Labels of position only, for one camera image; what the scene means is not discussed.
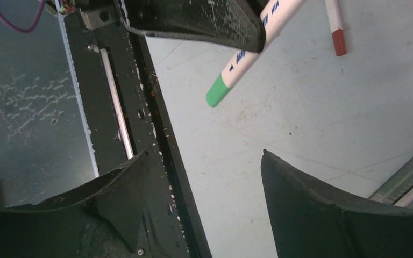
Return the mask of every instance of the marker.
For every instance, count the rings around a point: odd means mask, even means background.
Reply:
[[[303,2],[304,0],[270,0],[267,3],[260,14],[266,32],[264,50],[279,35]],[[259,56],[258,53],[240,50],[232,57],[206,94],[206,101],[212,108],[221,102]]]
[[[339,15],[338,0],[325,0],[327,15],[329,16],[330,29],[332,31],[333,45],[337,56],[347,53],[346,41],[344,40],[343,25]]]

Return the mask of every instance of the white floor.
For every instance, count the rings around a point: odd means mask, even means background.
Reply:
[[[347,55],[307,1],[215,109],[205,94],[234,50],[148,38],[214,257],[276,257],[264,148],[363,197],[413,156],[413,1],[340,5]]]

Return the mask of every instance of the purple wire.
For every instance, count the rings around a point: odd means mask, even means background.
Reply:
[[[37,27],[37,23],[39,23],[40,16],[42,16],[42,12],[44,10],[44,6],[45,6],[45,0],[40,0],[39,9],[37,9],[37,13],[35,14],[34,21],[32,21],[32,24],[31,24],[31,26],[29,26],[29,28],[20,28],[20,27],[15,26],[10,21],[8,21],[2,15],[1,12],[0,12],[0,21],[3,24],[5,24],[7,27],[9,27],[9,28],[11,28],[15,31],[18,31],[18,32],[21,32],[21,33],[31,33],[35,29],[35,27]]]

